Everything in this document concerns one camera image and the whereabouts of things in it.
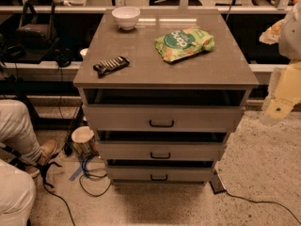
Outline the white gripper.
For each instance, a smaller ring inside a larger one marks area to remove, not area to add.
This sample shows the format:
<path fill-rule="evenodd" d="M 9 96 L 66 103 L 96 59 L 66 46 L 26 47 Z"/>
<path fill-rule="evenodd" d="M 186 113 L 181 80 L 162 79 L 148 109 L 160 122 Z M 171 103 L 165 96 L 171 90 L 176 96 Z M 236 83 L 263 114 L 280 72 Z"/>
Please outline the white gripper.
<path fill-rule="evenodd" d="M 261 122 L 274 125 L 301 102 L 301 68 L 276 68 L 270 77 L 268 95 L 262 104 Z"/>

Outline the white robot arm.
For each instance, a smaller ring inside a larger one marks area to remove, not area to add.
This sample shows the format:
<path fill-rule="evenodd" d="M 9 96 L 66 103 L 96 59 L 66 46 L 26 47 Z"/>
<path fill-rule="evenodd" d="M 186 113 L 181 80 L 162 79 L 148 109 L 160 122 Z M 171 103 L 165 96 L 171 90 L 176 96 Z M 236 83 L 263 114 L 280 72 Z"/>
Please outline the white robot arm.
<path fill-rule="evenodd" d="M 268 95 L 265 97 L 261 120 L 276 124 L 287 117 L 301 102 L 301 1 L 286 16 L 260 35 L 265 44 L 278 44 L 279 53 L 290 63 L 271 73 Z"/>

